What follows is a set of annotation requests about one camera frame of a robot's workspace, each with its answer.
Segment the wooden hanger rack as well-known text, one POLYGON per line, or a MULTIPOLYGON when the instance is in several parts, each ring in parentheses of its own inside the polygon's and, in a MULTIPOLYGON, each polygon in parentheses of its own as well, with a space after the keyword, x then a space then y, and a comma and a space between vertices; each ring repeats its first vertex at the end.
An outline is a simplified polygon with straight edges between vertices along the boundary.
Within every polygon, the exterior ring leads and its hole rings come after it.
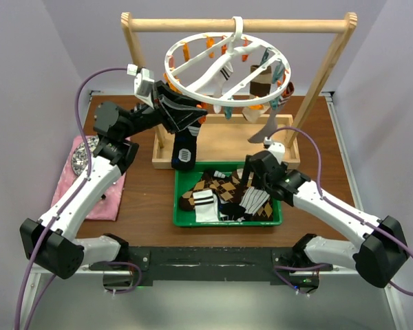
MULTIPOLYGON (((289 123, 294 128, 300 129, 357 27, 357 14, 348 12, 343 20, 243 19, 240 16, 234 16, 232 19, 133 19, 130 12, 123 12, 120 22, 131 58, 135 65, 142 66, 145 66, 145 57, 142 54, 136 35, 137 32, 203 32, 176 42, 167 51, 164 66, 170 87, 173 86, 177 91, 182 92, 181 95, 194 97, 194 99, 206 105, 237 108, 258 104, 269 104, 271 107, 269 101, 277 100, 283 94, 287 84, 290 82, 292 71, 287 58, 277 47, 244 32, 336 34, 293 122, 291 122, 292 117, 289 115, 289 117, 287 115, 279 115, 279 117, 275 115, 274 117, 275 123, 278 123, 277 119, 283 120, 287 117, 289 121, 280 121, 280 124, 289 123), (194 57, 185 56, 185 54, 189 53, 185 49, 190 43, 199 39, 215 39, 219 37, 221 38, 220 41, 213 44, 209 43, 209 46, 204 51, 194 57), (178 74, 181 74, 202 59, 209 57, 210 53, 222 51, 222 46, 226 46, 224 53, 195 82, 185 87, 178 81, 176 78, 178 74), (173 53, 180 47, 184 49, 185 62, 179 67, 170 67, 170 59, 173 53), (249 55, 260 47, 265 48, 265 53, 268 52, 268 57, 265 55, 262 57, 266 60, 262 61, 261 69, 256 69, 253 73, 241 79, 239 83, 218 98, 198 92, 207 83, 211 82, 213 74, 218 73, 219 69, 225 68, 225 65, 229 64, 233 58, 249 55), (284 70, 280 71, 283 72, 281 75, 284 75, 282 84, 266 96, 258 99, 237 98, 234 100, 231 98, 232 96, 237 96, 238 91, 249 85, 256 76, 259 76, 262 69, 267 69, 268 65, 272 65, 274 62, 278 62, 278 65, 284 65, 284 70)), ((244 151, 248 153, 254 149, 254 147, 250 146, 250 142, 247 140, 244 142, 243 140, 243 133, 253 132, 254 129, 250 129, 250 124, 245 123, 242 114, 235 115, 235 119, 230 119, 228 122, 225 119, 220 119, 218 114, 210 114, 209 117, 210 119, 207 119, 205 124, 206 133, 201 136, 200 142, 198 142, 198 145, 200 145, 198 146, 200 162, 233 162, 237 161, 237 157, 242 156, 244 151)))

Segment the black blue sports sock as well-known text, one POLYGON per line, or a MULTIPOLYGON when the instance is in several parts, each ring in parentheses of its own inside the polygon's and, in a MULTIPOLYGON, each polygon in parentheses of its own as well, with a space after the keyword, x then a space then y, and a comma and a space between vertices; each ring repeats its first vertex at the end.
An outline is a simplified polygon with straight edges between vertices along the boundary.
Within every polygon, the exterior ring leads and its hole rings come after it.
POLYGON ((175 133, 171 156, 171 167, 178 171, 190 171, 195 166, 199 124, 192 124, 175 133))

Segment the white round clip hanger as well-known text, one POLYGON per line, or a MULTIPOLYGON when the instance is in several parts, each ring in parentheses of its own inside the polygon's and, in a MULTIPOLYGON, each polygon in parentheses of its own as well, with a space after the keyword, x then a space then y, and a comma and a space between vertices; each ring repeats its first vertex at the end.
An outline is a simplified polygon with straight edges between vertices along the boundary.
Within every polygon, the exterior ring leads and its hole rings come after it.
POLYGON ((165 80, 175 91, 213 107, 215 113, 228 116, 235 107, 276 111, 291 85, 290 64, 286 57, 267 41, 244 33, 244 20, 233 17, 233 32, 205 32, 188 36, 169 48, 164 66, 165 80), (226 84, 234 72, 236 58, 263 52, 255 69, 234 85, 226 84), (204 59, 214 61, 206 71, 187 86, 178 76, 204 59))

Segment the white black banded sock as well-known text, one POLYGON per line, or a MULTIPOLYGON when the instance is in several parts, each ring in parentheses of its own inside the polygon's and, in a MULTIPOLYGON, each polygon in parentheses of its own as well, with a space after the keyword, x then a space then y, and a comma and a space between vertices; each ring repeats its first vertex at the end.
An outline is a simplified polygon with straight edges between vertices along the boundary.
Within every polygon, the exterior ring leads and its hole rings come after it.
POLYGON ((215 89, 213 91, 214 98, 220 98, 222 96, 222 88, 229 80, 233 73, 233 67, 231 63, 227 63, 223 68, 214 76, 215 89))

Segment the green plastic bin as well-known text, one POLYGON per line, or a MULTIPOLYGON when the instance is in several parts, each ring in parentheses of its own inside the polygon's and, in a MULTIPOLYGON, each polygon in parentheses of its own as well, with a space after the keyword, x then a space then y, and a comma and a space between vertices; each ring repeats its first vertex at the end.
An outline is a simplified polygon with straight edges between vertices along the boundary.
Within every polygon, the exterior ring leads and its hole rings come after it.
POLYGON ((183 171, 177 170, 175 174, 175 190, 174 190, 174 208, 173 208, 173 223, 179 227, 211 227, 211 226, 278 226, 283 222, 282 208, 279 201, 272 199, 275 220, 272 222, 237 222, 223 221, 219 213, 219 221, 213 223, 197 223, 195 221, 194 211, 183 211, 178 207, 178 200, 183 193, 192 188, 198 181, 205 179, 211 181, 206 173, 208 169, 215 169, 226 174, 230 174, 236 168, 244 167, 244 162, 198 162, 192 170, 183 171))

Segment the beige tan sock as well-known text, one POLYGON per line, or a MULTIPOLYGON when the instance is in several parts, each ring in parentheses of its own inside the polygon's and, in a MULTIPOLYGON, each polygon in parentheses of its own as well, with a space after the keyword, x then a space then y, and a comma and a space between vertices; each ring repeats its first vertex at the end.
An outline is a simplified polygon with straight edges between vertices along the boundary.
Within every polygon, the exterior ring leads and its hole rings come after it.
MULTIPOLYGON (((249 98, 263 98, 264 96, 269 95, 271 92, 271 82, 272 69, 271 66, 268 66, 264 71, 262 71, 250 82, 249 98)), ((247 121, 254 123, 262 114, 267 112, 269 107, 269 102, 263 104, 250 105, 243 108, 242 115, 247 121)))

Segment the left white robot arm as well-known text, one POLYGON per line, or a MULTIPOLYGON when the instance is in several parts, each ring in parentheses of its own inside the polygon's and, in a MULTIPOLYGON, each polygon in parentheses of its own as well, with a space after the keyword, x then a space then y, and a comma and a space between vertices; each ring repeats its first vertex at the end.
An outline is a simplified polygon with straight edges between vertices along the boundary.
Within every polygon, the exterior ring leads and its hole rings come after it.
POLYGON ((77 239, 87 215, 108 188, 133 163, 139 145, 129 137, 162 125, 178 133, 207 114, 201 102, 177 93, 161 81, 153 84, 142 104, 125 110, 107 101, 95 110, 98 144, 87 168, 67 192, 37 220, 26 219, 20 234, 27 258, 62 279, 82 265, 106 262, 121 270, 129 261, 129 244, 113 235, 77 239))

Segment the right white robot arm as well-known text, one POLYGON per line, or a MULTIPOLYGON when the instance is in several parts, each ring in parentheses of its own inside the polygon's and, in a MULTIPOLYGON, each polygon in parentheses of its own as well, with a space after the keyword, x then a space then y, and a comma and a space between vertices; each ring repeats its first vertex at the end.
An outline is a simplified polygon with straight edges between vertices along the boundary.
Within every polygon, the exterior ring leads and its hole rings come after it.
POLYGON ((384 288, 407 261, 408 254, 400 247, 406 240, 398 220, 366 214, 324 190, 319 191, 309 176, 288 169, 271 152, 264 150, 246 156, 242 180, 249 179, 273 199, 317 217, 345 236, 340 241, 304 235, 285 260, 287 266, 301 270, 316 264, 325 269, 342 266, 356 270, 369 284, 384 288))

